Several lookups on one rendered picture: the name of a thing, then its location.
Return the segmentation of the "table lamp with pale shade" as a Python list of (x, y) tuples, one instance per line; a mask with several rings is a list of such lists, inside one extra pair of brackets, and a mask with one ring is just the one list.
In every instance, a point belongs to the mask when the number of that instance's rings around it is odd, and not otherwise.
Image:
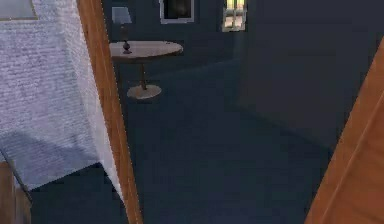
[(112, 21), (120, 27), (120, 37), (123, 41), (124, 54), (130, 54), (130, 44), (128, 43), (128, 25), (132, 23), (132, 19), (127, 7), (113, 7)]

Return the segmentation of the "brown wooden room door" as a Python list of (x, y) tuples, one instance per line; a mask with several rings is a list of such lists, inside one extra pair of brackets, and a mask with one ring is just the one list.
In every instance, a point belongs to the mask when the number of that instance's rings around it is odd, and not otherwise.
[(384, 37), (304, 224), (384, 224)]

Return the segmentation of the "brown wooden furniture piece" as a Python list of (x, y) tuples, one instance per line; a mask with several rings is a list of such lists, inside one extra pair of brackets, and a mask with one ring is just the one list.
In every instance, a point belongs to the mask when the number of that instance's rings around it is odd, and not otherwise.
[(0, 224), (32, 224), (32, 198), (13, 161), (0, 149)]

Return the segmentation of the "round wooden pedestal table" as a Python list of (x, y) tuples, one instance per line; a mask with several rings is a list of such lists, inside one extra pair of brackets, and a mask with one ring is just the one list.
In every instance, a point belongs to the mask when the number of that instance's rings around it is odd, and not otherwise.
[(181, 44), (171, 41), (113, 42), (109, 44), (109, 49), (114, 62), (140, 65), (140, 84), (127, 91), (127, 96), (136, 100), (146, 100), (158, 96), (162, 92), (159, 86), (146, 82), (145, 63), (183, 52)]

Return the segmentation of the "brown wooden door frame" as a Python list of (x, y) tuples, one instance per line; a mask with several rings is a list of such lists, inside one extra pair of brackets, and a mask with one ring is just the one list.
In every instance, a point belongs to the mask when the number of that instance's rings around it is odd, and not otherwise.
[(128, 224), (144, 224), (101, 0), (76, 0)]

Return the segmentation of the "bright window with white frame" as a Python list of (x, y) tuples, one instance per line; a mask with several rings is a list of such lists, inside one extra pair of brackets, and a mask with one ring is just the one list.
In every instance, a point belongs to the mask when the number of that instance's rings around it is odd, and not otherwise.
[(224, 0), (223, 32), (239, 32), (246, 28), (247, 0)]

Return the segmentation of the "pale framed wall picture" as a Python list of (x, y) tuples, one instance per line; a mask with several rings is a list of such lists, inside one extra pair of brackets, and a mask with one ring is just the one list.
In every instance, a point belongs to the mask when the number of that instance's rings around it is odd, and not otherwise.
[(0, 0), (0, 21), (33, 20), (36, 18), (32, 0)]

